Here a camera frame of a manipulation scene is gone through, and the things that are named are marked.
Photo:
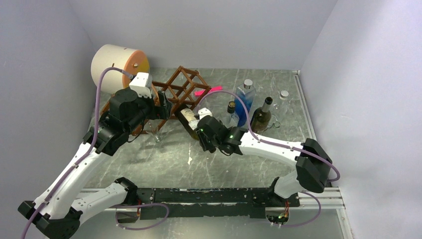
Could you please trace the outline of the clear slim glass bottle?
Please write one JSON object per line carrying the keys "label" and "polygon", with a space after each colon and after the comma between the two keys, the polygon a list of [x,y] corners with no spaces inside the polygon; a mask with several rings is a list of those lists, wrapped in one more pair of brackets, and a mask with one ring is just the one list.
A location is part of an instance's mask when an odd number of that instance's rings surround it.
{"label": "clear slim glass bottle", "polygon": [[159,119],[155,119],[155,120],[149,120],[144,127],[144,131],[149,134],[150,136],[153,137],[153,139],[155,140],[155,142],[161,142],[162,141],[162,136],[161,133],[159,132],[158,126],[161,123],[161,120]]}

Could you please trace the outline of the clear square liquor bottle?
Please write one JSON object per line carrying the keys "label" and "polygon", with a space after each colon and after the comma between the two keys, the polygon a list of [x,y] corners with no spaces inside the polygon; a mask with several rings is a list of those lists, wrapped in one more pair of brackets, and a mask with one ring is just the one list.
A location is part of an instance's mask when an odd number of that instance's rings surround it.
{"label": "clear square liquor bottle", "polygon": [[226,121],[225,121],[227,127],[232,127],[232,126],[238,125],[239,117],[238,117],[237,113],[235,112],[235,107],[236,107],[236,104],[235,104],[234,101],[228,102],[227,118],[226,118]]}

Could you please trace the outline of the dark green wine bottle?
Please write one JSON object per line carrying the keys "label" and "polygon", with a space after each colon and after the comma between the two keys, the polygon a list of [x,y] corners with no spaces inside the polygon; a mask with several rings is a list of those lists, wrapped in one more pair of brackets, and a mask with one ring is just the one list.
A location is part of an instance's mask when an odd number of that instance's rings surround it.
{"label": "dark green wine bottle", "polygon": [[180,105],[174,115],[183,125],[184,129],[188,132],[191,138],[199,140],[196,132],[199,120],[196,118],[194,112],[187,105]]}

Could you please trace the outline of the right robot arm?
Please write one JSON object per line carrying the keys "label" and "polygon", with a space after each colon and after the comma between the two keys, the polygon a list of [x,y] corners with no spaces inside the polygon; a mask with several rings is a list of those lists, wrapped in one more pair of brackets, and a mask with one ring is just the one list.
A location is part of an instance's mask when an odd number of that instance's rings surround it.
{"label": "right robot arm", "polygon": [[239,127],[227,128],[212,116],[198,122],[196,132],[203,151],[214,153],[217,149],[225,155],[254,155],[284,163],[292,171],[276,179],[269,201],[281,206],[291,195],[304,190],[322,193],[328,182],[332,160],[312,138],[305,142],[282,141]]}

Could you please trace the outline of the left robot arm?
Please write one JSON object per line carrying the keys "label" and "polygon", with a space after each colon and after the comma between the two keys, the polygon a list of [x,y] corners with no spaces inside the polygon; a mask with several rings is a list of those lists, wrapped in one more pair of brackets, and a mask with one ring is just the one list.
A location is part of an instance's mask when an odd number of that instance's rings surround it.
{"label": "left robot arm", "polygon": [[23,201],[18,211],[49,239],[69,239],[77,229],[107,208],[136,208],[152,205],[140,198],[137,186],[121,177],[108,187],[78,198],[95,170],[128,143],[130,134],[147,120],[170,117],[172,103],[158,91],[156,105],[146,87],[119,90],[109,101],[109,110],[96,116],[74,158],[54,183],[33,201]]}

